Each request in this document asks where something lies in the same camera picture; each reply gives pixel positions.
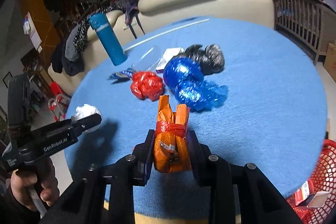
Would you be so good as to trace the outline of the left hand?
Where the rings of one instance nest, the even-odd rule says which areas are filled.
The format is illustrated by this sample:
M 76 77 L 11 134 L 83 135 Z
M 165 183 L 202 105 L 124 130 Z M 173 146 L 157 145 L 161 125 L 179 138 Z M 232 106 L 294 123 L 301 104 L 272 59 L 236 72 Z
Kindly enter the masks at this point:
M 60 196 L 55 167 L 49 157 L 38 165 L 37 173 L 15 170 L 11 174 L 10 180 L 10 187 L 15 199 L 32 211 L 38 211 L 29 193 L 29 188 L 33 188 L 35 184 L 41 185 L 40 199 L 48 206 L 52 206 Z

